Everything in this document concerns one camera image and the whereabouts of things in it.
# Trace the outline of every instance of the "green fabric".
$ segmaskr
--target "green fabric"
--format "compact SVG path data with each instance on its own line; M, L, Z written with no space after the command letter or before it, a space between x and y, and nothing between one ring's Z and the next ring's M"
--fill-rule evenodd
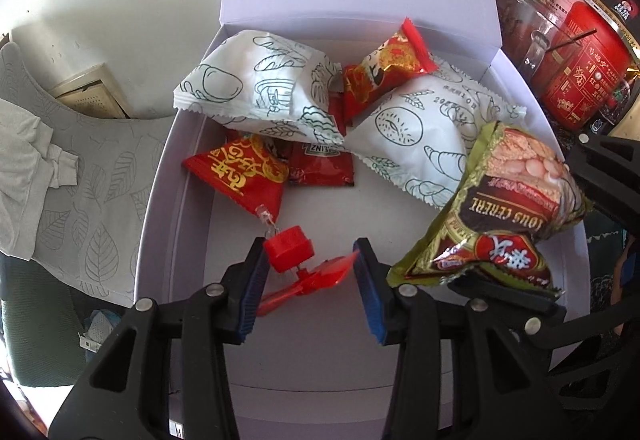
M609 306L613 269L624 249L622 227L593 210L584 219L591 270L591 311Z
M0 263L2 323L14 377L36 388L72 385L86 362L69 287L35 261L0 257Z

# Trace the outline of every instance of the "white wall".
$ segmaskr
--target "white wall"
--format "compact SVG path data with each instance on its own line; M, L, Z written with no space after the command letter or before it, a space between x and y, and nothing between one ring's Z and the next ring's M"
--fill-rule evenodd
M140 117L169 115L172 90L218 30L220 0L0 0L36 80L49 89L106 62Z

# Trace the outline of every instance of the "green snack bag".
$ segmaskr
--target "green snack bag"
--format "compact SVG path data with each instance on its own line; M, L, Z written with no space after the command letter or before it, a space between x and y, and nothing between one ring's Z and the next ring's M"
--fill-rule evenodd
M485 125L458 191L396 263L389 285L439 285L480 269L501 284L559 295L534 244L580 221L586 201L548 146L503 123Z

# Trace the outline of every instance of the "red lid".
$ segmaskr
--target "red lid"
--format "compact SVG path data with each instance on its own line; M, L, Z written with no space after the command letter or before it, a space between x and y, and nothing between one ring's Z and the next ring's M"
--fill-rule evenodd
M607 49L606 58L616 70L626 70L632 58L625 43L615 30L604 20L598 12L585 2L576 2L564 21L563 27L577 36L581 32L598 29L598 32L588 36L585 40L598 40Z
M264 242L271 266L279 273L293 269L313 257L314 245L300 226L290 227Z

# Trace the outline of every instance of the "red plastic cap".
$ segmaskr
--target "red plastic cap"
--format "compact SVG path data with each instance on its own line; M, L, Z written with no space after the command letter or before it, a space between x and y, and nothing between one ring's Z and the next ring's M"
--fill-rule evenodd
M311 243L300 226L290 227L264 242L271 266L279 273L299 265L315 254Z

